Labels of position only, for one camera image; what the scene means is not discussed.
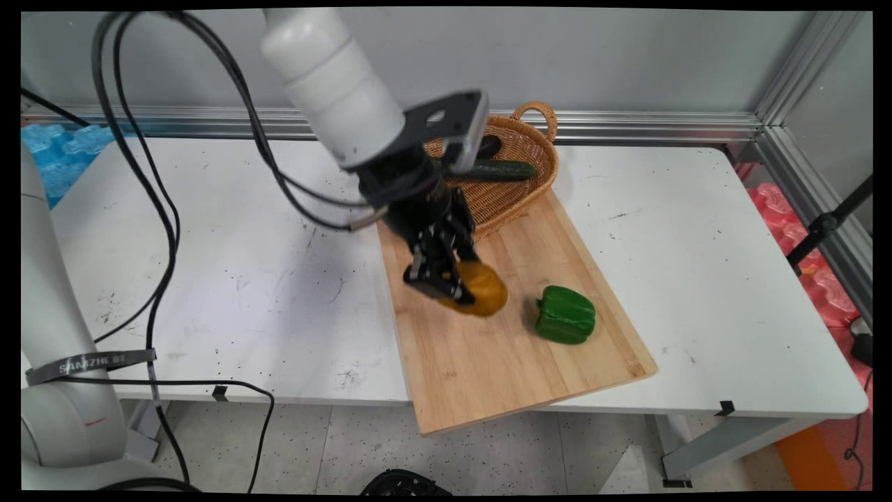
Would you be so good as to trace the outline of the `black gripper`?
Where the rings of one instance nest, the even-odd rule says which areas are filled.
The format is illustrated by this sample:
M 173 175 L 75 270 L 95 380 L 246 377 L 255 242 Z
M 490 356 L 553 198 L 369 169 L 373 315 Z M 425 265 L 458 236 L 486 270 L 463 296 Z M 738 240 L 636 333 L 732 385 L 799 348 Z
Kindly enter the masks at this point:
M 474 305 L 458 265 L 480 261 L 475 221 L 464 191 L 444 181 L 439 162 L 424 147 L 408 147 L 357 166 L 359 191 L 385 224 L 407 241 L 412 261 L 403 281 L 429 298 Z

